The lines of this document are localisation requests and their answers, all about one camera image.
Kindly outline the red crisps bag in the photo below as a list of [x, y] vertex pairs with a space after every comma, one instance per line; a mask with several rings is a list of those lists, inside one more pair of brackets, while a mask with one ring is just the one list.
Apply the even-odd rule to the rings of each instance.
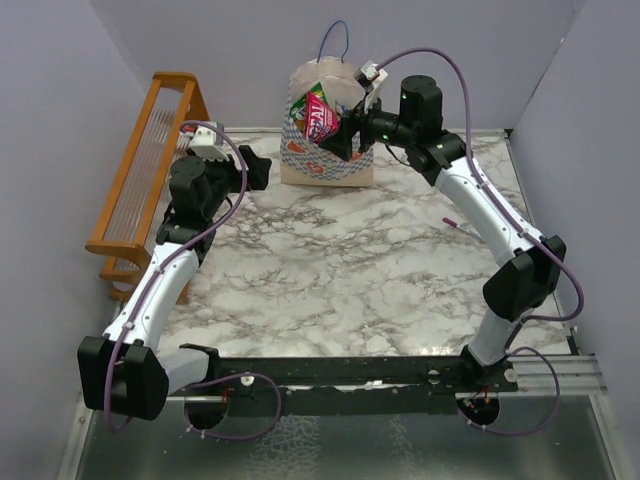
[[312, 92], [306, 94], [305, 138], [315, 144], [333, 136], [339, 129], [337, 114], [318, 96]]

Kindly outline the blue checkered paper bag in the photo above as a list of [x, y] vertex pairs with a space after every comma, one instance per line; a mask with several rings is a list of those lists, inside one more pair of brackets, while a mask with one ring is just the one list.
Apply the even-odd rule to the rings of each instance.
[[281, 181], [290, 185], [368, 187], [373, 184], [374, 152], [359, 150], [359, 136], [348, 142], [348, 158], [341, 159], [313, 142], [307, 134], [306, 99], [315, 94], [336, 116], [356, 105], [363, 89], [353, 78], [355, 67], [345, 55], [327, 56], [322, 41], [315, 57], [290, 76], [280, 141]]

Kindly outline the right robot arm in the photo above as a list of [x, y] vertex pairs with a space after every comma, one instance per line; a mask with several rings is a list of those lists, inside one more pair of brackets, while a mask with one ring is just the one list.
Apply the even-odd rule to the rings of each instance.
[[376, 142], [403, 149], [409, 165], [466, 216], [496, 261], [498, 269], [482, 289], [487, 311], [464, 349], [472, 359], [459, 367], [461, 383], [481, 391], [494, 381], [494, 365], [504, 361], [526, 314], [554, 292], [566, 245], [521, 216], [482, 172], [466, 143], [443, 128], [443, 94], [433, 78], [404, 78], [396, 114], [381, 107], [382, 75], [367, 79], [359, 73], [355, 79], [364, 96], [341, 114], [337, 133], [321, 147], [342, 160], [351, 158], [354, 137], [362, 151]]

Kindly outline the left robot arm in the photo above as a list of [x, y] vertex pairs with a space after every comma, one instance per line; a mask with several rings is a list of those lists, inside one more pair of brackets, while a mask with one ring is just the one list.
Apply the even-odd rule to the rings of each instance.
[[211, 248], [217, 229], [238, 209], [217, 213], [230, 194], [263, 191], [272, 162], [241, 145], [217, 160], [195, 153], [170, 168], [171, 200], [156, 235], [151, 260], [117, 318], [99, 337], [77, 350], [84, 404], [126, 419], [154, 420], [169, 395], [192, 387], [206, 395], [220, 385], [221, 371], [202, 347], [180, 347], [158, 357], [171, 311]]

